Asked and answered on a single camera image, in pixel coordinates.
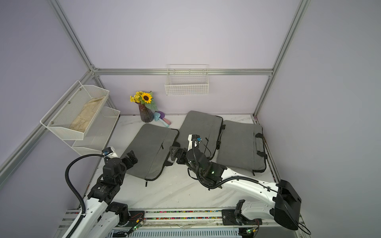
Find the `white mesh shelf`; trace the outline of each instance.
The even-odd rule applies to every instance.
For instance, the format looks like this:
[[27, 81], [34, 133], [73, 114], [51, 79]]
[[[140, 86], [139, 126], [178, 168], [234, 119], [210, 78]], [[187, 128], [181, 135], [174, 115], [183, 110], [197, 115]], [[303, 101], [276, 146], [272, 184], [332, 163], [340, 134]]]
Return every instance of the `white mesh shelf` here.
[[103, 107], [83, 140], [71, 146], [80, 155], [101, 154], [119, 118], [120, 111]]
[[[58, 111], [51, 121], [48, 122], [47, 125], [41, 121], [46, 128], [48, 128], [61, 140], [83, 140], [109, 96], [109, 91], [106, 89], [99, 88], [94, 85], [82, 85], [79, 81], [77, 81], [76, 84], [79, 84], [76, 92], [68, 99], [66, 104]], [[99, 109], [92, 116], [90, 123], [85, 128], [84, 132], [70, 129], [71, 123], [79, 115], [79, 113], [81, 113], [85, 103], [90, 101], [92, 98], [99, 98], [103, 96], [104, 99], [100, 103]]]
[[168, 96], [195, 96], [209, 93], [208, 69], [168, 70], [165, 82]]

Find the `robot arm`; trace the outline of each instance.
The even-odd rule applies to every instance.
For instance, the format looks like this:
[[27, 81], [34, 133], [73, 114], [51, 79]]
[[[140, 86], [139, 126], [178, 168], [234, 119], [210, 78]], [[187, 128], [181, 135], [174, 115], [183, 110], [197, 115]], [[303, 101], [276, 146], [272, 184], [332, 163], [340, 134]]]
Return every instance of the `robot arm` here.
[[188, 141], [185, 164], [196, 174], [197, 180], [203, 186], [208, 189], [226, 187], [259, 200], [257, 203], [245, 200], [238, 202], [235, 212], [237, 225], [263, 218], [274, 219], [291, 230], [298, 229], [301, 199], [289, 182], [281, 180], [277, 184], [239, 174], [209, 161], [199, 150], [200, 136], [189, 135]]
[[78, 214], [64, 238], [104, 238], [116, 225], [123, 226], [129, 221], [127, 205], [111, 201], [119, 192], [126, 171], [138, 160], [133, 151], [123, 159], [117, 158], [110, 147], [103, 150], [103, 155], [106, 158], [103, 174], [84, 201], [85, 213]]

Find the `white marble table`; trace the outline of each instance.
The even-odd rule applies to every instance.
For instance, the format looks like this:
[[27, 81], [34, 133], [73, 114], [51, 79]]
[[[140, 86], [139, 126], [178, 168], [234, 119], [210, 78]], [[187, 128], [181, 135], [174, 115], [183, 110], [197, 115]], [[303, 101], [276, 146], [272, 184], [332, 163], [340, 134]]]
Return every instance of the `white marble table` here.
[[[224, 120], [253, 123], [251, 115], [219, 115]], [[185, 119], [185, 115], [167, 115], [165, 118], [172, 124], [170, 128], [179, 129]], [[121, 116], [110, 138], [108, 146], [113, 146], [116, 153], [121, 155], [134, 139], [144, 122], [140, 116]], [[163, 126], [159, 121], [151, 124]], [[96, 184], [97, 178], [102, 174], [104, 161], [101, 160], [89, 188]], [[263, 173], [251, 172], [243, 169], [234, 169], [239, 173], [264, 181], [274, 181], [269, 166]], [[137, 209], [162, 209], [162, 208], [231, 208], [235, 207], [238, 200], [256, 201], [240, 192], [230, 189], [214, 189], [208, 191], [197, 180], [191, 179], [187, 174], [187, 166], [176, 162], [169, 167], [164, 167], [160, 177], [155, 181], [146, 181], [126, 174], [120, 191], [113, 201], [128, 204], [128, 208]]]

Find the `green leaf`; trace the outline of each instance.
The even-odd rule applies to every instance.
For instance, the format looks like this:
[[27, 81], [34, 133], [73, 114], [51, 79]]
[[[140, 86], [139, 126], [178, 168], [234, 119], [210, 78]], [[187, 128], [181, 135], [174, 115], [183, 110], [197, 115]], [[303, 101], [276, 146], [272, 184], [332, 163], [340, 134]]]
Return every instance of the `green leaf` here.
[[146, 103], [146, 108], [151, 109], [152, 111], [157, 111], [157, 106], [154, 100], [151, 101], [151, 103]]

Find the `lavender wall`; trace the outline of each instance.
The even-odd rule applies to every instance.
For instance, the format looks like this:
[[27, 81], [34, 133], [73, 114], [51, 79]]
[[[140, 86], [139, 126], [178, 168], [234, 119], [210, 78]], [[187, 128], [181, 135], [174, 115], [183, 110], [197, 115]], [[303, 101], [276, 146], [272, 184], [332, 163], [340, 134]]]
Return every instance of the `lavender wall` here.
[[380, 1], [311, 1], [259, 112], [313, 237], [379, 236], [380, 12]]
[[130, 95], [140, 90], [152, 91], [159, 110], [166, 114], [184, 114], [190, 110], [214, 114], [253, 113], [267, 78], [265, 75], [211, 75], [208, 95], [167, 96], [165, 75], [101, 76], [121, 114], [139, 114], [137, 105], [130, 102]]
[[[86, 67], [46, 0], [0, 1], [0, 32], [2, 163]], [[77, 204], [64, 179], [77, 156], [52, 133], [42, 137], [0, 190], [1, 237], [54, 236], [65, 211]], [[70, 173], [82, 193], [95, 160]]]
[[299, 0], [61, 2], [98, 68], [269, 69]]

